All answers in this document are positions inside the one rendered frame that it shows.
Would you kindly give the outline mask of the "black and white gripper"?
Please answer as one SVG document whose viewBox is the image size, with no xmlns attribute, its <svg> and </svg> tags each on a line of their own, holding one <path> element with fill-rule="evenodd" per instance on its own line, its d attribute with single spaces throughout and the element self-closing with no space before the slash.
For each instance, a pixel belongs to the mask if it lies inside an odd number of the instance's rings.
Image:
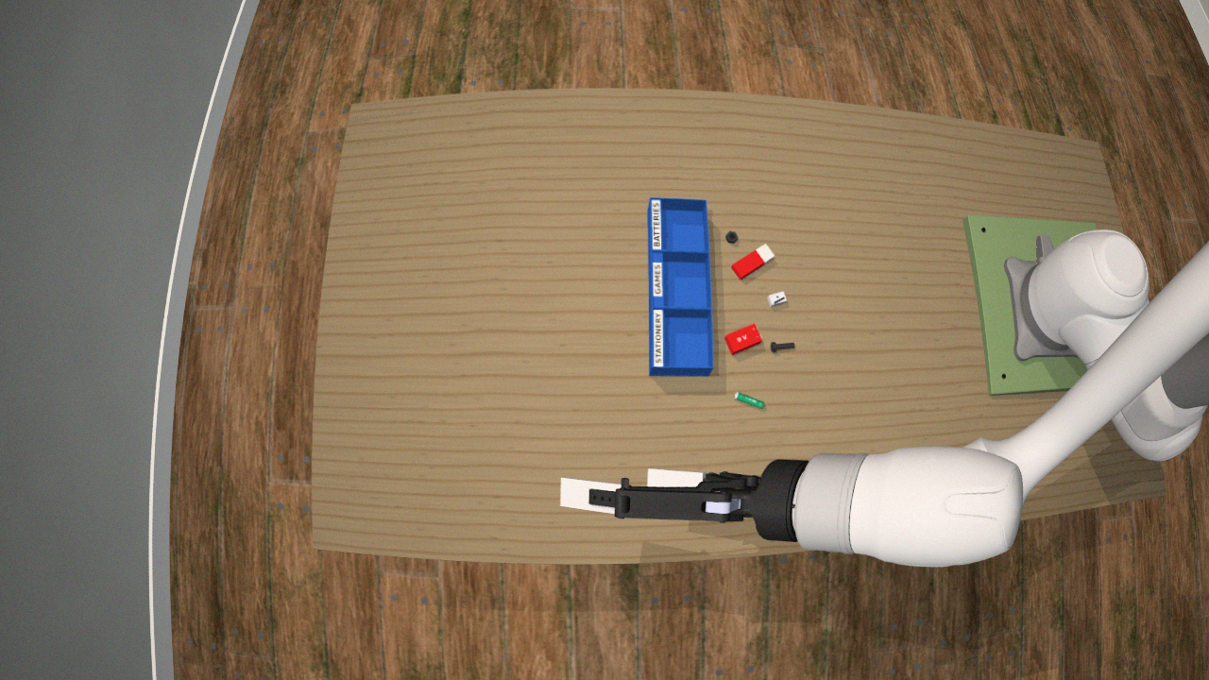
<svg viewBox="0 0 1209 680">
<path fill-rule="evenodd" d="M 707 474 L 698 469 L 648 468 L 647 486 L 631 486 L 629 478 L 617 484 L 563 477 L 560 506 L 612 513 L 619 519 L 744 521 L 744 518 L 753 518 L 760 538 L 797 542 L 792 525 L 796 505 L 792 502 L 808 462 L 777 459 L 760 477 L 728 473 L 728 469 Z"/>
</svg>

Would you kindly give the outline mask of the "blue three-compartment bin rack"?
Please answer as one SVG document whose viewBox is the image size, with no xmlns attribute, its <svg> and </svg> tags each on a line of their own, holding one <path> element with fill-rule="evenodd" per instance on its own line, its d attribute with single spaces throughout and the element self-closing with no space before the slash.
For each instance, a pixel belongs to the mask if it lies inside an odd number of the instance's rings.
<svg viewBox="0 0 1209 680">
<path fill-rule="evenodd" d="M 647 215 L 649 376 L 708 376 L 713 330 L 707 200 L 650 197 Z"/>
</svg>

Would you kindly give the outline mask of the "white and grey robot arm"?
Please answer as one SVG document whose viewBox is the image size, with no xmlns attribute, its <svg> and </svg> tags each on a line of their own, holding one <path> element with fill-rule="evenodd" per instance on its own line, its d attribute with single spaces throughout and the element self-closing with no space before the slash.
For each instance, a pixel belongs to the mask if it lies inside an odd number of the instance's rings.
<svg viewBox="0 0 1209 680">
<path fill-rule="evenodd" d="M 904 567 L 983 561 L 1014 543 L 1032 486 L 1110 420 L 1146 460 L 1173 459 L 1194 442 L 1209 405 L 1209 241 L 1151 302 L 1146 260 L 1115 229 L 1055 249 L 1039 235 L 1036 260 L 1010 257 L 1003 267 L 1016 361 L 1076 357 L 1087 371 L 1000 442 L 816 453 L 792 502 L 803 551 Z"/>
</svg>

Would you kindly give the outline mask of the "green battery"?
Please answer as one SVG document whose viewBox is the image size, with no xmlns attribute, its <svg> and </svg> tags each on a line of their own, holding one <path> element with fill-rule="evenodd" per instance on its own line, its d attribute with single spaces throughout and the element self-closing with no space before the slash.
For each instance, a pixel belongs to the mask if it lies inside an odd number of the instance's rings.
<svg viewBox="0 0 1209 680">
<path fill-rule="evenodd" d="M 750 405 L 753 405 L 753 407 L 763 408 L 763 405 L 764 405 L 763 400 L 758 400 L 757 398 L 752 398 L 752 397 L 746 396 L 744 393 L 739 393 L 739 392 L 735 393 L 735 398 L 737 398 L 737 400 L 744 400 L 744 403 L 748 403 Z"/>
</svg>

